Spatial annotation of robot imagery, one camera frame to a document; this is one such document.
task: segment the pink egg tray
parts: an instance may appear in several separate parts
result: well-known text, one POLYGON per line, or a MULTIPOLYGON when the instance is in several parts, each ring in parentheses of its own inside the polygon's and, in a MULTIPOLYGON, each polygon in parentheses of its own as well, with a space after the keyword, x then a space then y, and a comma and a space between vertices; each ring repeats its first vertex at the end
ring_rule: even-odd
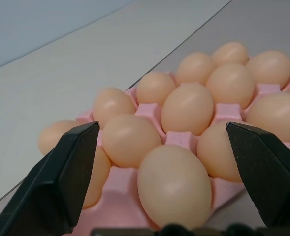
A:
MULTIPOLYGON (((199 136, 190 132, 164 133, 161 127, 161 107, 157 104, 138 104, 136 87, 137 84, 125 92, 137 108, 135 115, 144 117, 152 123, 163 144, 178 145, 196 155, 199 136)), ((286 91, 289 87, 290 81, 282 91, 286 91)), ((265 95, 280 91, 279 85, 257 84, 253 102, 265 95)), ((227 119, 245 121, 245 115, 249 107, 242 110, 239 104, 216 104, 212 123, 227 119)), ((76 120, 82 123, 94 121, 93 111, 80 115, 76 120)), ((97 145, 102 148, 101 137, 102 130, 99 132, 97 142, 97 145)), ((290 149, 290 143, 285 143, 285 145, 290 149)), ((215 212, 244 189, 244 185, 241 183, 229 182, 219 178, 211 178, 211 183, 213 189, 212 212, 215 212)), ((140 204, 137 192, 137 169, 113 166, 103 187, 100 201, 93 207, 82 210, 78 225, 71 235, 89 236, 92 229, 100 227, 157 228, 140 204)))

